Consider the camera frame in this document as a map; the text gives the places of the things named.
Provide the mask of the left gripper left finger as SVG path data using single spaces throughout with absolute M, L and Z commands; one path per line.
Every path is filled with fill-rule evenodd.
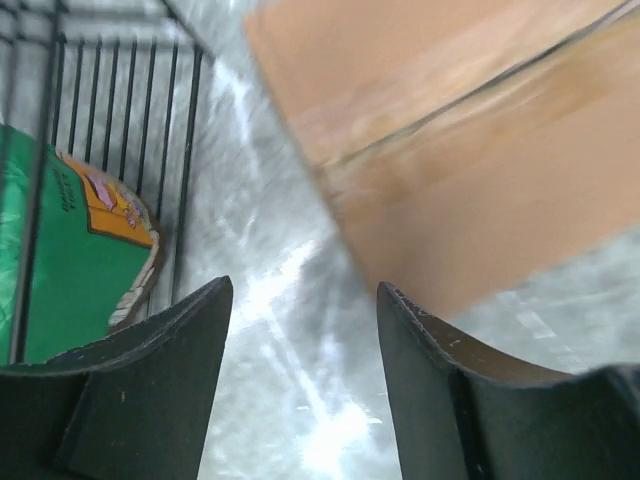
M 41 364 L 1 371 L 5 479 L 194 479 L 233 302 L 228 277 Z

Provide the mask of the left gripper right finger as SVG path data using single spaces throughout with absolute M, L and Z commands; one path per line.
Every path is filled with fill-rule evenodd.
M 406 479 L 635 479 L 639 368 L 572 375 L 501 352 L 377 289 L 377 322 Z

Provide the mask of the brown cardboard express box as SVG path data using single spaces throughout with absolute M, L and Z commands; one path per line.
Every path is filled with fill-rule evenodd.
M 449 317 L 639 221 L 635 1 L 273 1 L 244 28 L 370 289 Z

